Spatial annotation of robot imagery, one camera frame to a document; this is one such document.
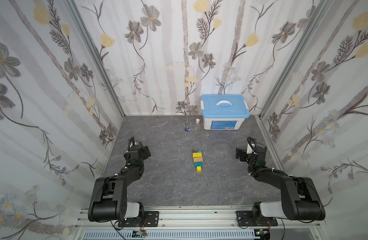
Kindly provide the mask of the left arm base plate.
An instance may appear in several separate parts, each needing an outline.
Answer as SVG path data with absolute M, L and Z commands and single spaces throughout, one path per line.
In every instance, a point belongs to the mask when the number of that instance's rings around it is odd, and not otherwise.
M 141 212 L 135 218 L 127 218 L 126 220 L 120 221 L 117 226 L 120 228 L 130 228 L 130 227 L 157 227 L 159 223 L 159 211 L 146 211 Z

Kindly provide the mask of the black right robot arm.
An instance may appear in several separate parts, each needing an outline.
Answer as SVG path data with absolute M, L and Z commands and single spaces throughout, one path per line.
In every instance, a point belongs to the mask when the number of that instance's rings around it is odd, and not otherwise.
M 256 202 L 251 210 L 253 225 L 265 220 L 286 219 L 302 223 L 323 221 L 326 213 L 312 179 L 295 177 L 266 166 L 267 147 L 247 137 L 247 148 L 236 148 L 236 159 L 248 164 L 248 174 L 256 181 L 280 190 L 280 201 Z

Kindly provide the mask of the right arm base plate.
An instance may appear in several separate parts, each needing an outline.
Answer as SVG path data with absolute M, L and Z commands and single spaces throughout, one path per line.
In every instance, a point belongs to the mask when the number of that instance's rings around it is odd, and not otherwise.
M 237 223 L 240 227 L 277 227 L 276 218 L 264 217 L 252 211 L 236 211 Z

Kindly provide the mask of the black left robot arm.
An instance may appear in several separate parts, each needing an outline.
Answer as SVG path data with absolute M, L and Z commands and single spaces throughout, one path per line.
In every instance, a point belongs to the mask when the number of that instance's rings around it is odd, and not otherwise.
M 122 226 L 140 225 L 145 221 L 144 206 L 128 201 L 128 186 L 138 181 L 145 170 L 144 160 L 151 156 L 149 148 L 131 137 L 124 154 L 125 166 L 110 177 L 96 179 L 89 208 L 91 222 L 118 221 Z

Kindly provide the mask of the yellow rectangular block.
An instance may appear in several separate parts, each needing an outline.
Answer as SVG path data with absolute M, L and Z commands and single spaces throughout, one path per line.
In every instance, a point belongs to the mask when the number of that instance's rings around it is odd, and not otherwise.
M 202 153 L 193 153 L 193 158 L 195 159 L 195 158 L 202 158 L 203 157 L 203 155 L 202 155 Z

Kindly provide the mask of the natural wood rectangular block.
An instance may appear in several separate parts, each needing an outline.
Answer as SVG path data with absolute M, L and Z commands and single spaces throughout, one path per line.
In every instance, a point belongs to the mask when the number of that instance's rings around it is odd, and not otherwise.
M 194 163 L 202 163 L 203 162 L 202 157 L 193 158 L 193 160 L 194 160 Z

